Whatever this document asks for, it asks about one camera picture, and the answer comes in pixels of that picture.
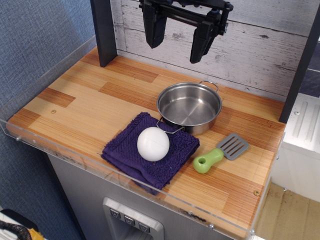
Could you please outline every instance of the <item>purple towel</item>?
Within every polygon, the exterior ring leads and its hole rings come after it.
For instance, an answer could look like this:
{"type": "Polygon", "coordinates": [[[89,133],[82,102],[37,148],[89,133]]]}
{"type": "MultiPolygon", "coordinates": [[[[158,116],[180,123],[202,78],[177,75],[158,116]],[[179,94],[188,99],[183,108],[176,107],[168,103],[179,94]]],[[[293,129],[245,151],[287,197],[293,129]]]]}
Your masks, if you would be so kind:
{"type": "MultiPolygon", "coordinates": [[[[141,112],[105,146],[101,157],[130,177],[161,190],[195,153],[200,142],[199,139],[182,130],[175,134],[168,134],[170,148],[167,155],[159,161],[147,161],[138,152],[138,136],[144,129],[156,127],[157,121],[149,113],[141,112]]],[[[158,125],[167,132],[176,130],[163,122],[158,125]]],[[[154,195],[158,193],[145,185],[138,185],[154,195]]]]}

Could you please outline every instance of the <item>slotted spatula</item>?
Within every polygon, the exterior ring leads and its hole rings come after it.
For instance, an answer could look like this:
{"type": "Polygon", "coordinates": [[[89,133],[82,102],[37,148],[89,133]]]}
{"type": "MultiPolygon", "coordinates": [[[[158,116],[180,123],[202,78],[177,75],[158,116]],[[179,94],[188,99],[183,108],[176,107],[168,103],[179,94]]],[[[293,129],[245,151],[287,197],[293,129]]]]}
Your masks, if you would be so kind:
{"type": "Polygon", "coordinates": [[[231,133],[223,139],[215,149],[205,155],[196,157],[193,160],[194,169],[201,174],[205,174],[217,162],[221,161],[224,156],[229,160],[236,159],[249,147],[249,143],[236,133],[231,133]]]}

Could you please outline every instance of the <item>toy egg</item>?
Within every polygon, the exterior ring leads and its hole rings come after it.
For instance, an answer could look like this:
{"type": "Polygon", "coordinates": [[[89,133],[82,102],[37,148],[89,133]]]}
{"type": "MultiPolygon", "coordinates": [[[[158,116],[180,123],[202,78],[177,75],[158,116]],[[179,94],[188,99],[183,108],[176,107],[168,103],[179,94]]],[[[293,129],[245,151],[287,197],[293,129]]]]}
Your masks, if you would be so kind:
{"type": "Polygon", "coordinates": [[[143,130],[137,141],[138,152],[145,160],[156,162],[163,159],[169,151],[168,135],[158,127],[143,130]]]}

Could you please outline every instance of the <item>screw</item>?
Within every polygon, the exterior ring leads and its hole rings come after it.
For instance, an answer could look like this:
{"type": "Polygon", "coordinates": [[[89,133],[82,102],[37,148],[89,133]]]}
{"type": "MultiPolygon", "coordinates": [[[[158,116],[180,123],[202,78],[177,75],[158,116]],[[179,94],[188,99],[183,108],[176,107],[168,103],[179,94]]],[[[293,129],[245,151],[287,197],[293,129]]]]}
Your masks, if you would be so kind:
{"type": "Polygon", "coordinates": [[[210,223],[210,224],[208,225],[208,228],[209,228],[210,230],[213,230],[213,229],[215,229],[215,225],[213,225],[212,223],[210,223]]]}

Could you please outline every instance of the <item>pot handle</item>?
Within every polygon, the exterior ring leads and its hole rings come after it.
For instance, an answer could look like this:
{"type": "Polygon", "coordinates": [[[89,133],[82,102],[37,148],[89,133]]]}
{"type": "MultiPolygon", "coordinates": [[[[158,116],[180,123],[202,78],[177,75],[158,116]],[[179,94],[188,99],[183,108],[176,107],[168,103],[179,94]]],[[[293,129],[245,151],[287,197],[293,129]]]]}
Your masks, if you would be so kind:
{"type": "MultiPolygon", "coordinates": [[[[164,119],[163,116],[162,116],[162,117],[160,118],[160,120],[156,123],[156,126],[157,126],[159,129],[161,129],[161,128],[158,126],[158,123],[159,123],[162,119],[164,119]]],[[[178,132],[178,131],[180,131],[180,130],[183,130],[183,129],[185,129],[184,126],[180,127],[179,129],[177,129],[177,130],[175,130],[175,131],[165,131],[165,130],[162,130],[162,129],[161,129],[161,130],[164,131],[166,134],[175,134],[176,132],[178,132]]]]}
{"type": "Polygon", "coordinates": [[[199,84],[201,84],[201,83],[210,83],[210,84],[213,84],[213,85],[216,86],[216,91],[215,91],[215,92],[218,92],[218,90],[219,90],[218,85],[215,84],[215,83],[213,83],[212,81],[202,80],[201,82],[199,82],[199,84]]]}

